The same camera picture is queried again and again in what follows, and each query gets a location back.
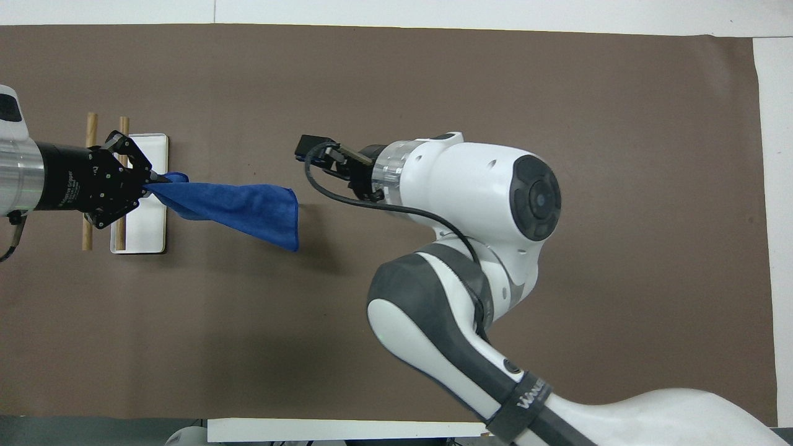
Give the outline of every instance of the gray floor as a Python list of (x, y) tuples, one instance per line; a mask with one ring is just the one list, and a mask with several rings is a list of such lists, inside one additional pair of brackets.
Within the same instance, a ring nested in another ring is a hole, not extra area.
[[(102, 417), (0, 416), (0, 445), (163, 446), (172, 433), (183, 427), (200, 423), (199, 420), (166, 418), (117, 420)], [(789, 444), (793, 444), (793, 428), (774, 429), (774, 431)], [(497, 446), (500, 444), (495, 438), (466, 438), (458, 439), (458, 442), (465, 446)]]

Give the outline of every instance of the black velcro strap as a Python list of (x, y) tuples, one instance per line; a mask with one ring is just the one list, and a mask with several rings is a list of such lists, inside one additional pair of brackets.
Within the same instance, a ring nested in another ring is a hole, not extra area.
[(488, 421), (488, 430), (502, 441), (511, 443), (537, 419), (550, 392), (548, 383), (525, 372), (523, 379), (501, 404), (501, 409)]

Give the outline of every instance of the wooden stick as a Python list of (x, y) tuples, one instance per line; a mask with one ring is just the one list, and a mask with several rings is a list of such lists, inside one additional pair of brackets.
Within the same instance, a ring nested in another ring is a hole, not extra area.
[[(93, 147), (97, 143), (97, 120), (96, 113), (88, 113), (88, 123), (86, 126), (86, 147)], [(85, 218), (82, 219), (82, 250), (91, 251), (94, 249), (94, 227)]]
[[(118, 120), (118, 131), (124, 135), (129, 134), (129, 118), (122, 116)], [(126, 155), (119, 155), (118, 162), (127, 167), (128, 158)], [(123, 216), (116, 220), (116, 251), (126, 251), (127, 249), (127, 217)]]

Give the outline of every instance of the blue cloth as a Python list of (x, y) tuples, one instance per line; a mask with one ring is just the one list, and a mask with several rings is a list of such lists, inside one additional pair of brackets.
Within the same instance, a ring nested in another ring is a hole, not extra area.
[(240, 232), (297, 251), (297, 198), (271, 184), (230, 186), (190, 183), (181, 172), (165, 174), (172, 183), (145, 186), (187, 220), (213, 220)]

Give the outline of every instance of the black cylinder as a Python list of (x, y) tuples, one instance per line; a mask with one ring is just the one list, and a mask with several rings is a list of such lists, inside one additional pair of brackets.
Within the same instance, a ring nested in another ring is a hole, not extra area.
[(36, 210), (80, 210), (89, 212), (94, 197), (90, 184), (91, 151), (87, 148), (36, 142), (44, 160), (44, 191)]

